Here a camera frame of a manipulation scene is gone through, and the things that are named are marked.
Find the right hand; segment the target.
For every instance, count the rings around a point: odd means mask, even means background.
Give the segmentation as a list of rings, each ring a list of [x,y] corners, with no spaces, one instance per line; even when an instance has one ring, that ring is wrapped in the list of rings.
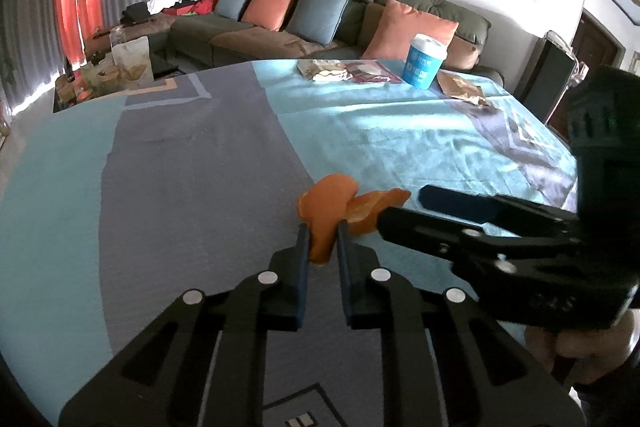
[[[534,326],[525,329],[528,351],[549,373],[554,369],[557,358],[575,359],[576,364],[570,375],[574,383],[584,385],[592,384],[621,367],[631,356],[638,341],[638,310],[628,310],[610,329],[556,334]]]

